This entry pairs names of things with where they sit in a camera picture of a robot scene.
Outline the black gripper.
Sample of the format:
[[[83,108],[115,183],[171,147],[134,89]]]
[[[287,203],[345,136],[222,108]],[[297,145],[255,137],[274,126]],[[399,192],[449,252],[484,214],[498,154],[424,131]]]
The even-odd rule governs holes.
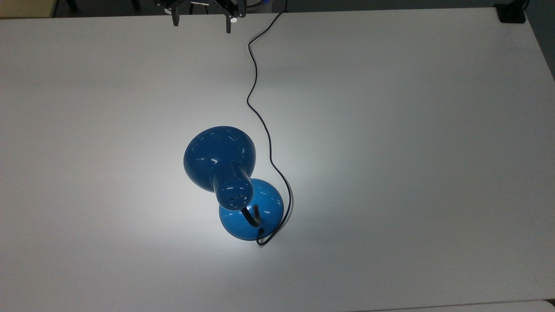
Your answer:
[[[247,8],[245,0],[155,0],[155,6],[164,8],[172,15],[173,26],[179,26],[179,9],[181,6],[187,5],[189,7],[190,4],[206,6],[224,14],[226,16],[225,29],[227,34],[231,33],[233,18],[244,17]]]

